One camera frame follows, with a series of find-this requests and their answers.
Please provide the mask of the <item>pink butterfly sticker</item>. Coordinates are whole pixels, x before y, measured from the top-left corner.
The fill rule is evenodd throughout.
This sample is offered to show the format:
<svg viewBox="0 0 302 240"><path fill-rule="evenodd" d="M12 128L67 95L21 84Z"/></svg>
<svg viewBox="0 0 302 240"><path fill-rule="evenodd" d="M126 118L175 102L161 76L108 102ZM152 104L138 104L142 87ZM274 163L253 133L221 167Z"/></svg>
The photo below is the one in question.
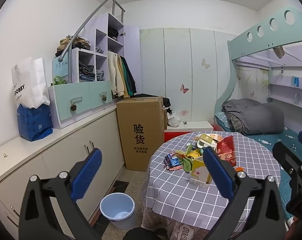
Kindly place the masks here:
<svg viewBox="0 0 302 240"><path fill-rule="evenodd" d="M189 91L189 88L185 87L184 84L182 84L181 87L180 87L180 91L183 94L186 94Z"/></svg>

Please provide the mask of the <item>tall cardboard box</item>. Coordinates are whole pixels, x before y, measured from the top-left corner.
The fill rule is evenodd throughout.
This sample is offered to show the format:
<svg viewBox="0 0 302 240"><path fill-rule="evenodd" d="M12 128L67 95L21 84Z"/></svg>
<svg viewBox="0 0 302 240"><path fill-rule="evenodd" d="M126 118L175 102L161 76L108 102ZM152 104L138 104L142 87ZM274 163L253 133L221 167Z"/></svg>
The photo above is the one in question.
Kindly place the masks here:
<svg viewBox="0 0 302 240"><path fill-rule="evenodd" d="M163 99L124 99L116 103L116 112L126 168L146 171L152 155L164 143Z"/></svg>

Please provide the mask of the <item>red snack bag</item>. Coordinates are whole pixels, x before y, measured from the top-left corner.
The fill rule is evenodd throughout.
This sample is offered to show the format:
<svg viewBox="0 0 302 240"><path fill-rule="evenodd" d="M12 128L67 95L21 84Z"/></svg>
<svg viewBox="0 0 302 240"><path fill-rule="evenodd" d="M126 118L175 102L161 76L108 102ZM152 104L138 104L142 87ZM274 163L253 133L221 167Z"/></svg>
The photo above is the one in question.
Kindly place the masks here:
<svg viewBox="0 0 302 240"><path fill-rule="evenodd" d="M236 166L235 145L232 135L217 143L216 153L221 160L228 161L233 167Z"/></svg>

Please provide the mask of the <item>red box with white lid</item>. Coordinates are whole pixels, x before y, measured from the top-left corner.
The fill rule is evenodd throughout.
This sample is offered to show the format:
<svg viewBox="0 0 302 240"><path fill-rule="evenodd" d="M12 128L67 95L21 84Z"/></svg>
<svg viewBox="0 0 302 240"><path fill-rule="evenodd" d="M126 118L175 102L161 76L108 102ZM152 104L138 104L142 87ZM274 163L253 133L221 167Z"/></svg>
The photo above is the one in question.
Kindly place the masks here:
<svg viewBox="0 0 302 240"><path fill-rule="evenodd" d="M208 121L187 121L181 122L178 127L170 127L164 131L164 141L178 137L190 132L212 131L213 126Z"/></svg>

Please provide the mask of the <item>blue snack wrapper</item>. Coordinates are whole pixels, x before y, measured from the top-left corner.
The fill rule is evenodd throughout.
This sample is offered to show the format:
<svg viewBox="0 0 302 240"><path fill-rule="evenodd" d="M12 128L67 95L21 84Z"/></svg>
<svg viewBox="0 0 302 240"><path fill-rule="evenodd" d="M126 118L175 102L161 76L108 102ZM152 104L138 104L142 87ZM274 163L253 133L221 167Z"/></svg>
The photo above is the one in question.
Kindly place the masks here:
<svg viewBox="0 0 302 240"><path fill-rule="evenodd" d="M171 153L165 156L164 158L164 166L166 170L176 171L182 169L182 165L180 164L179 158L175 155L175 153Z"/></svg>

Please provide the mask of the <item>teal drawer stair unit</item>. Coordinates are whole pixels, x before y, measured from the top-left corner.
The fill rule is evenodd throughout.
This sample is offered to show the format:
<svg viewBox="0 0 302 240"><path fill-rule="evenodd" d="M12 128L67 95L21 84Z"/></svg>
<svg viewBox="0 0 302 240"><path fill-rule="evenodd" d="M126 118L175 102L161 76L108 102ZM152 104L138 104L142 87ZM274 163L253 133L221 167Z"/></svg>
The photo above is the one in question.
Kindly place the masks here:
<svg viewBox="0 0 302 240"><path fill-rule="evenodd" d="M63 129L113 105L110 81L68 83L48 88L53 128ZM70 111L75 104L77 110Z"/></svg>

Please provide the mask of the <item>white wardrobe doors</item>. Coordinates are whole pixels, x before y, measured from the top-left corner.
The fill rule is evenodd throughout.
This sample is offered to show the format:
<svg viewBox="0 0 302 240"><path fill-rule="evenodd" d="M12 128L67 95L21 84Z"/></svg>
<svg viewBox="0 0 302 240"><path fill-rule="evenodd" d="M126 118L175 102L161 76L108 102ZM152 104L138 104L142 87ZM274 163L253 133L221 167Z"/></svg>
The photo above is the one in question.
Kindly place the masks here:
<svg viewBox="0 0 302 240"><path fill-rule="evenodd" d="M215 103L230 80L227 42L233 38L193 28L140 30L142 91L169 98L182 121L213 122Z"/></svg>

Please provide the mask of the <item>white plastic bag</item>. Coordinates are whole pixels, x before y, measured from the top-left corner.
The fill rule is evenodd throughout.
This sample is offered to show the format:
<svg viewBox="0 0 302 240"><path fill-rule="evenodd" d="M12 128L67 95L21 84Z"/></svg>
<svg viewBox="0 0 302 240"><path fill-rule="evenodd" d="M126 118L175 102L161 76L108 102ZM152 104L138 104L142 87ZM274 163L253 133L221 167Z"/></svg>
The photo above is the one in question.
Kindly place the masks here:
<svg viewBox="0 0 302 240"><path fill-rule="evenodd" d="M170 127L178 127L180 125L181 119L175 111L167 112L167 119Z"/></svg>

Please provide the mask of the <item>blue plastic bag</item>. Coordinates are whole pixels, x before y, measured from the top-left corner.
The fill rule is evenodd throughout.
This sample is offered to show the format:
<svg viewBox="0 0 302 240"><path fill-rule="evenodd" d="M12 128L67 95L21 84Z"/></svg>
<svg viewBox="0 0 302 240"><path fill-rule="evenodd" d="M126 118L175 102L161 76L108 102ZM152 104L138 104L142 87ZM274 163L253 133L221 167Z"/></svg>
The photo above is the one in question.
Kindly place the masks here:
<svg viewBox="0 0 302 240"><path fill-rule="evenodd" d="M28 141L44 139L53 133L51 111L48 105L38 108L17 108L18 131Z"/></svg>

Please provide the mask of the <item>grey folded duvet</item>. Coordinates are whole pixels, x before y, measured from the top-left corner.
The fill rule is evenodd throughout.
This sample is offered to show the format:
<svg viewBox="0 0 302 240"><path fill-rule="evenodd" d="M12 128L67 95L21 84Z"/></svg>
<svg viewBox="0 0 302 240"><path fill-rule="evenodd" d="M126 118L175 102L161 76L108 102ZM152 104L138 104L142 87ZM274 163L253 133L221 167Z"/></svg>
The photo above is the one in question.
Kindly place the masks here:
<svg viewBox="0 0 302 240"><path fill-rule="evenodd" d="M274 103L233 99L224 102L222 110L233 131L243 135L278 134L284 131L284 113Z"/></svg>

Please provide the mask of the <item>hanging clothes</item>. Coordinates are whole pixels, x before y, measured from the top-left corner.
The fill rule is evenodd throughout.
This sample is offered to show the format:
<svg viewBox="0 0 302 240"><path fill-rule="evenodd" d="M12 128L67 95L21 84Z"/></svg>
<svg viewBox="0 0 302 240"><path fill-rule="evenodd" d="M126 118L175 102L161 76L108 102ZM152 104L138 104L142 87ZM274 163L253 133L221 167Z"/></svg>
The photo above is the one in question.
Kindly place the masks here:
<svg viewBox="0 0 302 240"><path fill-rule="evenodd" d="M130 98L137 93L135 80L124 57L108 51L108 69L112 95Z"/></svg>

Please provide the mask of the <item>grey checked tablecloth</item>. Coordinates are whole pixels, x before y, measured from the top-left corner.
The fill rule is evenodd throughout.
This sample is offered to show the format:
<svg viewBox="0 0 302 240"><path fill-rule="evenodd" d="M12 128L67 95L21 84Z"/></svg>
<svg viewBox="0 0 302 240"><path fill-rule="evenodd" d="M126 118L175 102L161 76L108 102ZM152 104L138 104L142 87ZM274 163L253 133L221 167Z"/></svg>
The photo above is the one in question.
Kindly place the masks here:
<svg viewBox="0 0 302 240"><path fill-rule="evenodd" d="M273 176L280 183L280 166L272 153L260 142L240 133L219 132L222 138L232 136L236 165L252 178ZM202 163L194 164L194 171L170 171L165 157L176 151L185 151L195 143L197 132L180 135L163 143L150 158L147 179L143 186L144 207L165 218L171 218L196 228L210 230L228 204Z"/></svg>

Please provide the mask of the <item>purple cubby shelf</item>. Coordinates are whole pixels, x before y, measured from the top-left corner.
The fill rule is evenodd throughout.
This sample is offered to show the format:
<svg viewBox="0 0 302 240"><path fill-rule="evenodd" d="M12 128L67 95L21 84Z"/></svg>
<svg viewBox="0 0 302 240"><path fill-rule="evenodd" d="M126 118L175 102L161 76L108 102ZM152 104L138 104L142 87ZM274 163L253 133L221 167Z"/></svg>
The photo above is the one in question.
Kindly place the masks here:
<svg viewBox="0 0 302 240"><path fill-rule="evenodd" d="M79 36L90 41L91 49L72 50L72 82L109 80L108 51L124 55L124 24L111 13L91 19Z"/></svg>

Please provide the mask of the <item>white paper shopping bag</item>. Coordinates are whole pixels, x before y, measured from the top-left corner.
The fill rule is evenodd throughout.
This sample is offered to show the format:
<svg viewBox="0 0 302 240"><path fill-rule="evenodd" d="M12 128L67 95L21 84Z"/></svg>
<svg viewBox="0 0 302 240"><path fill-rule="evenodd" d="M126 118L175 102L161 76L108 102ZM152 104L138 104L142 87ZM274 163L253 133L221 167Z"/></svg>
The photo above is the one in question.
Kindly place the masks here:
<svg viewBox="0 0 302 240"><path fill-rule="evenodd" d="M13 92L16 106L39 108L50 105L43 58L28 57L12 69Z"/></svg>

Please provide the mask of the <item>light blue plastic bin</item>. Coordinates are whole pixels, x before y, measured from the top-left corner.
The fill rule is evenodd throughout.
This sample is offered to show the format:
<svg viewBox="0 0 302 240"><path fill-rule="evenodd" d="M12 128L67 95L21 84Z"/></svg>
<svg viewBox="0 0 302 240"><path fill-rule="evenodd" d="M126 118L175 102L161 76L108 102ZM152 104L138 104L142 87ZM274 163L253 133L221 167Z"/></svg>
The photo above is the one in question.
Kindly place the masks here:
<svg viewBox="0 0 302 240"><path fill-rule="evenodd" d="M135 202L133 198L125 193L116 192L105 196L99 209L116 228L130 230L135 227Z"/></svg>

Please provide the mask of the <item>pile of folded clothes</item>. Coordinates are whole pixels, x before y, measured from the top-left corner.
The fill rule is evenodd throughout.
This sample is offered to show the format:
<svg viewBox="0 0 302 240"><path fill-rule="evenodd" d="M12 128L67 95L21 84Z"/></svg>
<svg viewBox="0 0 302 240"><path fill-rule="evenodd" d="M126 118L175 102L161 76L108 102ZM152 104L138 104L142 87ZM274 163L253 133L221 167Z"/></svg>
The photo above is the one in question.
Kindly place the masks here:
<svg viewBox="0 0 302 240"><path fill-rule="evenodd" d="M57 52L55 53L55 57L60 56L64 49L67 47L69 42L71 41L72 36L68 35L65 38L61 39L59 42L59 46L57 47ZM75 40L72 42L72 49L80 48L80 49L91 49L90 41L82 36L77 36Z"/></svg>

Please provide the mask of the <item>teal bunk bed frame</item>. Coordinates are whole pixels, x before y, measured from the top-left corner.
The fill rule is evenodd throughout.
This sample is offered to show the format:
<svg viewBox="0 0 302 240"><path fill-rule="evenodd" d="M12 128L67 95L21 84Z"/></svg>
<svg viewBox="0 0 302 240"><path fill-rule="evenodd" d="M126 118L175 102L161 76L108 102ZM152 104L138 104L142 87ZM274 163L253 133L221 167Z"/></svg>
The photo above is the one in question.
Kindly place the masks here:
<svg viewBox="0 0 302 240"><path fill-rule="evenodd" d="M270 101L302 130L302 12L283 8L227 42L230 78L215 112L231 97Z"/></svg>

